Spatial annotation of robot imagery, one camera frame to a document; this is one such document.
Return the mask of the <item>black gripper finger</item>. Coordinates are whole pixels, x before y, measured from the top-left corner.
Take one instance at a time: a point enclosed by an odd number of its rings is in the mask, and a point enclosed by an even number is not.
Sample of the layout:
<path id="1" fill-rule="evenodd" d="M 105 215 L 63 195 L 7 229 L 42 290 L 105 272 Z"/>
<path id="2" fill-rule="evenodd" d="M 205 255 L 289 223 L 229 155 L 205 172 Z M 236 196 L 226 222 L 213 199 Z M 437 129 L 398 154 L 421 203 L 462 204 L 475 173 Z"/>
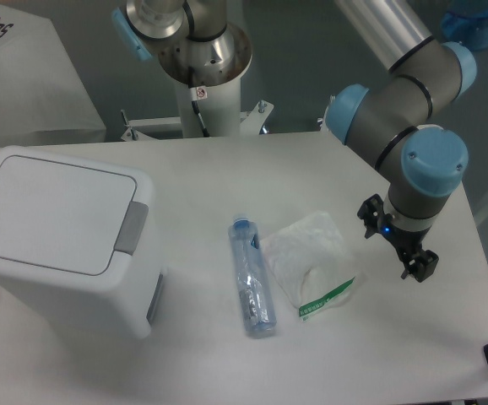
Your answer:
<path id="1" fill-rule="evenodd" d="M 360 206 L 357 217 L 363 221 L 365 238 L 369 239 L 375 234 L 381 234 L 384 226 L 383 200 L 378 194 L 367 198 Z"/>
<path id="2" fill-rule="evenodd" d="M 401 262 L 404 264 L 402 279 L 412 277 L 417 282 L 424 282 L 435 272 L 439 257 L 433 251 L 420 250 L 413 256 L 405 255 Z"/>

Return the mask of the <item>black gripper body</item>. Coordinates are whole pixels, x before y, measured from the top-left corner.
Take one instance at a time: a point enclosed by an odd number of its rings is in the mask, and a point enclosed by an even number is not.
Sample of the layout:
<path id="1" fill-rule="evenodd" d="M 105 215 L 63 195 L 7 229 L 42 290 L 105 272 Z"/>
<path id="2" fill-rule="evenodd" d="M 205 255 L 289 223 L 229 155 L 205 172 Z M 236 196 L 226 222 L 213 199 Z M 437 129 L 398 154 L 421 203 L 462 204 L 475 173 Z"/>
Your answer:
<path id="1" fill-rule="evenodd" d="M 394 223 L 394 216 L 381 213 L 378 220 L 380 234 L 393 246 L 401 262 L 427 262 L 428 256 L 422 248 L 429 229 L 406 230 Z"/>

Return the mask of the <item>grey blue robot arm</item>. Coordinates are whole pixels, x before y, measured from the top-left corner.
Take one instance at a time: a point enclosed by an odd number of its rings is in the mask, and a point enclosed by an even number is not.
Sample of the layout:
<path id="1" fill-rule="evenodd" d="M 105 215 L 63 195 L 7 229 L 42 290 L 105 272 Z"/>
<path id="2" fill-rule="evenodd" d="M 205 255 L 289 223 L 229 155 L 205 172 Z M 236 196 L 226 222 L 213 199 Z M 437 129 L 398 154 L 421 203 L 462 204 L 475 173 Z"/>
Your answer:
<path id="1" fill-rule="evenodd" d="M 424 281 L 438 257 L 422 242 L 469 160 L 464 141 L 429 120 L 471 86 L 476 62 L 459 43 L 438 42 L 405 1 L 341 1 L 339 9 L 391 80 L 378 91 L 341 90 L 323 125 L 388 181 L 388 194 L 365 200 L 357 215 L 367 235 L 393 246 L 405 276 Z M 157 58 L 174 82 L 185 137 L 249 132 L 240 80 L 252 46 L 228 21 L 225 2 L 128 1 L 111 20 L 137 59 Z"/>

